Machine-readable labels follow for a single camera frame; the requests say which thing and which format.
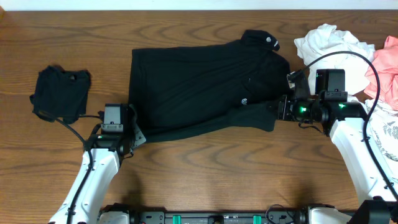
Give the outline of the black polo shirt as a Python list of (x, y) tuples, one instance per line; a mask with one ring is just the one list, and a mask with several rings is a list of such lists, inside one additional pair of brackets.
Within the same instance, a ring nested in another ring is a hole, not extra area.
[(134, 49), (129, 103), (147, 142), (228, 127), (273, 131), (277, 100), (290, 93), (279, 48), (270, 33), (247, 30), (221, 45)]

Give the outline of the white fern print garment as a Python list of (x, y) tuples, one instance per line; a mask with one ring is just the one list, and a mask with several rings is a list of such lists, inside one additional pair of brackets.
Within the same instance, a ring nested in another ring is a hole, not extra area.
[(379, 100), (369, 120), (369, 126), (392, 176), (397, 178), (397, 111)]

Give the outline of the black mounting rail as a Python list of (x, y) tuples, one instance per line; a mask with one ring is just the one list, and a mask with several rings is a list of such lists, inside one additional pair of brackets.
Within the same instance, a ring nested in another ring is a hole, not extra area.
[(305, 224), (304, 210), (274, 205), (264, 212), (168, 212), (160, 209), (134, 210), (124, 204), (107, 205), (97, 217), (100, 224)]

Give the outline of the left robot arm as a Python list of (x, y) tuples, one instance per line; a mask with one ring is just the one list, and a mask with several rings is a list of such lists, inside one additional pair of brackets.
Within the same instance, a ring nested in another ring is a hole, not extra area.
[(129, 210), (120, 204), (101, 209), (104, 196), (124, 159), (146, 142), (130, 104), (107, 104), (102, 123), (83, 143), (78, 175), (50, 223), (130, 223)]

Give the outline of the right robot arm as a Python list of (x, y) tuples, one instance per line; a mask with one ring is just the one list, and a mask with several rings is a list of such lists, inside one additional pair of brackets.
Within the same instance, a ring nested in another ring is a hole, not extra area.
[(290, 222), (397, 223), (397, 181), (371, 137), (366, 122), (369, 113), (361, 103), (348, 101), (344, 70), (318, 70), (314, 98), (303, 71), (288, 74), (287, 81), (293, 92), (277, 103), (278, 119), (296, 121), (301, 128), (322, 125), (322, 133), (346, 164), (359, 201), (353, 214), (326, 204), (307, 205)]

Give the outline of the white crumpled garment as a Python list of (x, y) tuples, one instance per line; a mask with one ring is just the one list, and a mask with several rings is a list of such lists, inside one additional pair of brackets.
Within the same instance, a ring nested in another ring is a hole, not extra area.
[(370, 62), (374, 60), (375, 46), (359, 41), (351, 32), (338, 30), (336, 25), (323, 24), (311, 30), (305, 37), (294, 40), (297, 55), (303, 59), (305, 65), (329, 53), (340, 52), (321, 59), (310, 66), (308, 84), (310, 93), (315, 93), (316, 72), (318, 69), (343, 69), (345, 71), (345, 91), (349, 95), (364, 90), (369, 85), (365, 74), (369, 68), (362, 58), (347, 54), (355, 52), (366, 57)]

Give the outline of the coral pink garment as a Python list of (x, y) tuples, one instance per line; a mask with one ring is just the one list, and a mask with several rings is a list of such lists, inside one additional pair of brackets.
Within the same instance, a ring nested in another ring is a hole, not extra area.
[(379, 100), (397, 110), (397, 37), (389, 35), (372, 59), (380, 81)]

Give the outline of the folded black garment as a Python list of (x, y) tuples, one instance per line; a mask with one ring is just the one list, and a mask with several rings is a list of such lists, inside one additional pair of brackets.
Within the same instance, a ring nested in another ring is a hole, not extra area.
[(66, 71), (49, 65), (39, 72), (34, 94), (29, 97), (32, 112), (44, 121), (62, 118), (64, 123), (73, 124), (86, 113), (90, 86), (87, 70)]

